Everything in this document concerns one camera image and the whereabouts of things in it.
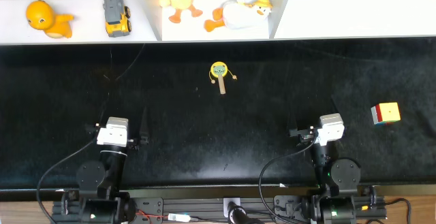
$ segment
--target black tabletop surface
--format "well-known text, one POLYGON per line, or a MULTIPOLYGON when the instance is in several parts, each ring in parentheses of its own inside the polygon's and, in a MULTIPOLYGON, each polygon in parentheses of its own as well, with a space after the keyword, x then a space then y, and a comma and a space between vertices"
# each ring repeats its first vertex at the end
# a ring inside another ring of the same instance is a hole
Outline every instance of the black tabletop surface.
MULTIPOLYGON (((341 156, 362 184, 436 182, 436 39, 0 48, 0 189, 34 189, 54 163, 85 145, 109 116, 136 134, 149 109, 152 142, 130 152, 123 186, 254 185, 273 157, 297 150, 288 120, 316 125, 338 110, 341 156), (220 95, 208 71, 225 62, 220 95), (371 107, 396 101, 401 121, 375 126, 371 107)), ((92 146, 49 175, 72 187, 92 146)), ((284 159, 265 183, 314 185, 308 155, 284 159)))

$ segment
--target wooden floor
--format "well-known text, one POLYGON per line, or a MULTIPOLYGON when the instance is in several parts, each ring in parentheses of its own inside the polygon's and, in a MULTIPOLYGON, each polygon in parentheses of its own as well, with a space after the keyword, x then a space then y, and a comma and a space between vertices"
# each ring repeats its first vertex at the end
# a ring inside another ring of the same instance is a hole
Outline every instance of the wooden floor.
MULTIPOLYGON (((398 197, 387 197, 386 201, 395 200, 398 197)), ((411 203, 411 223, 427 224, 436 223, 436 195, 430 196, 407 196, 404 197, 411 203)), ((44 202, 47 209, 51 209, 52 202, 44 202)), ((382 220, 385 224, 406 224, 407 205, 404 202, 387 206, 388 220, 382 220)), ((47 224, 48 219, 42 213, 36 202, 0 202, 0 224, 47 224)))

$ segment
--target rubik's cube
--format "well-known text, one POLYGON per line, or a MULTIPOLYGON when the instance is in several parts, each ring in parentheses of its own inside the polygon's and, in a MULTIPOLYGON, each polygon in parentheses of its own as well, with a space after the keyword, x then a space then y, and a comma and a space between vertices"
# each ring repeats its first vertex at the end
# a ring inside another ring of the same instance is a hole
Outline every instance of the rubik's cube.
POLYGON ((393 123, 401 120, 397 102, 380 103, 371 108, 374 125, 393 123))

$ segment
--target toy truck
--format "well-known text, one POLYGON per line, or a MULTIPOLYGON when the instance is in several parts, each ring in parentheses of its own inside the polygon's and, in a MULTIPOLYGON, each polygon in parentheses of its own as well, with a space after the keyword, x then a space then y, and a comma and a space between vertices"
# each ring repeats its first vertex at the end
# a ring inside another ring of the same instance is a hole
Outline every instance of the toy truck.
POLYGON ((124 0, 104 0, 104 18, 109 37, 127 36, 131 32, 130 9, 124 0))

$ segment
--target toy wheel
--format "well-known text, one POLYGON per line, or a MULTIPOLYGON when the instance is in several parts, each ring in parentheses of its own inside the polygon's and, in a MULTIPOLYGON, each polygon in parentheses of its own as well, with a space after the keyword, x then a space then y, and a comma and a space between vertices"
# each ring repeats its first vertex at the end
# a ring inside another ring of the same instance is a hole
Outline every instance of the toy wheel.
POLYGON ((125 17, 130 18, 130 9, 127 6, 124 6, 125 17))
POLYGON ((129 30, 129 32, 131 32, 131 23, 130 23, 130 20, 127 20, 127 30, 129 30))

